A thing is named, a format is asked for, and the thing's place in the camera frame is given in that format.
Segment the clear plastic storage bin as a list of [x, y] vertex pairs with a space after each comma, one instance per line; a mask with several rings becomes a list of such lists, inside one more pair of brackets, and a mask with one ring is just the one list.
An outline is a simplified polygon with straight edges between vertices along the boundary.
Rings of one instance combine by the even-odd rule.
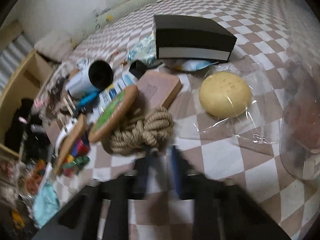
[[299, 61], [289, 61], [285, 70], [280, 158], [294, 177], [314, 180], [319, 175], [319, 77]]

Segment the blue white floral pouch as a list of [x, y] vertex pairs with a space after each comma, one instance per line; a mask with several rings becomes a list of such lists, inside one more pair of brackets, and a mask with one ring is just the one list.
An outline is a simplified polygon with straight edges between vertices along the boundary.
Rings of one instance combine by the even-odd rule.
[[152, 65], [156, 61], [155, 35], [152, 33], [139, 41], [132, 49], [129, 50], [126, 60], [128, 63], [133, 63], [134, 61], [139, 60], [147, 66]]

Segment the round cork coaster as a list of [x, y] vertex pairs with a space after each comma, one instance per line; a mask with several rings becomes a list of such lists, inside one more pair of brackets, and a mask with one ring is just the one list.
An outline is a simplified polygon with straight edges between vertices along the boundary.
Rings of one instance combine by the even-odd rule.
[[136, 85], [125, 87], [104, 109], [88, 133], [90, 143], [95, 143], [108, 136], [124, 118], [138, 95]]

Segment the wooden shelf unit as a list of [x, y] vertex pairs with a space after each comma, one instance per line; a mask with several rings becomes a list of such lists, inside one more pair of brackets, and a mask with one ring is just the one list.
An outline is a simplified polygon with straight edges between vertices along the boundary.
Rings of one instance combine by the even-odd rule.
[[53, 74], [53, 68], [37, 51], [31, 51], [12, 74], [1, 94], [1, 155], [19, 159], [20, 154], [4, 145], [5, 132], [11, 126], [23, 98], [36, 98]]

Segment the teal paper packet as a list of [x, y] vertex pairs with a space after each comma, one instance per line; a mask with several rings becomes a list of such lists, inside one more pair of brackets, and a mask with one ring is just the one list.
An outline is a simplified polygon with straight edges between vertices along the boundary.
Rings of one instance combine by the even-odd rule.
[[33, 218], [41, 229], [60, 209], [60, 202], [52, 184], [46, 182], [38, 192], [33, 204]]

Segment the black white box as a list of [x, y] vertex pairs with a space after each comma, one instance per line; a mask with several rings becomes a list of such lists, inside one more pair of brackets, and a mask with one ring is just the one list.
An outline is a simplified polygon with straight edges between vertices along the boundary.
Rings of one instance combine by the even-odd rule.
[[154, 15], [157, 59], [227, 62], [237, 38], [212, 19]]

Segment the cream pillow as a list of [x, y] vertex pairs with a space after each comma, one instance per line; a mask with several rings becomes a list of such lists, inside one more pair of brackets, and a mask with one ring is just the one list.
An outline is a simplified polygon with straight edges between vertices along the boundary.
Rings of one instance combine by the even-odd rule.
[[61, 63], [74, 50], [71, 35], [65, 31], [52, 31], [38, 40], [34, 49], [54, 62]]

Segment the colourful puzzle box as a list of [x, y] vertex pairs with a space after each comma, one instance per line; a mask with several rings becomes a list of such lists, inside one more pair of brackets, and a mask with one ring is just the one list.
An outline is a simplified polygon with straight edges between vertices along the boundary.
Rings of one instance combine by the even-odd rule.
[[[83, 156], [83, 155], [88, 156], [88, 152], [90, 149], [91, 147], [89, 145], [88, 137], [85, 134], [79, 140], [77, 140], [76, 143], [72, 146], [71, 153], [67, 155], [63, 164], [70, 163], [79, 156]], [[75, 168], [70, 168], [66, 170], [62, 169], [62, 174], [66, 177], [71, 177], [74, 174], [78, 175], [79, 172], [82, 171], [84, 167], [79, 167], [79, 168], [75, 167]]]

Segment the grey curtain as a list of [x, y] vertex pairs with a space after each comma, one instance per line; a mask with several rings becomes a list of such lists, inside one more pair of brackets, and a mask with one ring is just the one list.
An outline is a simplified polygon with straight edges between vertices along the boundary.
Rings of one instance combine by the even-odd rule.
[[15, 72], [24, 58], [33, 50], [32, 43], [24, 33], [18, 35], [13, 41], [1, 49], [0, 57], [0, 83], [1, 92], [7, 85], [12, 74]]

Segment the green bolster pillow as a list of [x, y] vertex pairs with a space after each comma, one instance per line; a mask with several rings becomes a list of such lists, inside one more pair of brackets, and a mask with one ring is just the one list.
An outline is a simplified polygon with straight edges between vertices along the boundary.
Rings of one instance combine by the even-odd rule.
[[162, 0], [127, 0], [115, 7], [107, 8], [99, 14], [90, 16], [82, 21], [74, 34], [71, 35], [72, 44], [76, 46], [105, 25], [111, 24], [133, 11], [160, 1]]

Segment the long cork board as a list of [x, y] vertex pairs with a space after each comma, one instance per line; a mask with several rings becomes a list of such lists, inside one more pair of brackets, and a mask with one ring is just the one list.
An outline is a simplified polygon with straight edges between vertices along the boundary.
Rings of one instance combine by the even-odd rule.
[[86, 132], [87, 121], [86, 116], [80, 114], [77, 123], [67, 135], [66, 139], [63, 141], [62, 146], [59, 151], [59, 157], [54, 165], [53, 172], [55, 175], [60, 175], [62, 170], [62, 165], [67, 155], [71, 153], [72, 146], [76, 143], [77, 140], [81, 138], [81, 136]]

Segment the orange glasses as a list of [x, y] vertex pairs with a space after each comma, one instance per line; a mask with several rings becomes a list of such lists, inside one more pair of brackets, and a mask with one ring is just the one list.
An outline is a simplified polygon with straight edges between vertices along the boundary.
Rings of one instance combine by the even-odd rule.
[[43, 160], [40, 160], [36, 163], [31, 175], [25, 181], [25, 189], [31, 195], [36, 195], [40, 183], [46, 172], [46, 163]]

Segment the silver blue hair dryer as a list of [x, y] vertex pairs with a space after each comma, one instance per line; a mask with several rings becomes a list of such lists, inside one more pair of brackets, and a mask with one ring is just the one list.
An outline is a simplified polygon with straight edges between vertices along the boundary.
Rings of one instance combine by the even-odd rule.
[[113, 82], [113, 70], [103, 60], [95, 60], [77, 72], [65, 86], [66, 92], [74, 99], [100, 92]]

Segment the black feather duster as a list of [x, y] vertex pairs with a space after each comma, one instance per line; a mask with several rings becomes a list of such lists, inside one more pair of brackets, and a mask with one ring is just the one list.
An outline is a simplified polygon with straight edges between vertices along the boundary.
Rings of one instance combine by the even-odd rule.
[[50, 141], [43, 130], [42, 120], [38, 114], [32, 114], [33, 100], [23, 98], [21, 106], [16, 109], [11, 126], [5, 133], [4, 145], [21, 153], [21, 162], [46, 161]]

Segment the yellow wrapped bun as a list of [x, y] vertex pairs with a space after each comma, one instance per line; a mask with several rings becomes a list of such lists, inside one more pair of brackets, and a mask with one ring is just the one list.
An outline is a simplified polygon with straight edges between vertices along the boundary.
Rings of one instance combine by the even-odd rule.
[[240, 76], [230, 72], [216, 72], [201, 83], [199, 101], [210, 115], [219, 118], [235, 118], [250, 106], [251, 89]]

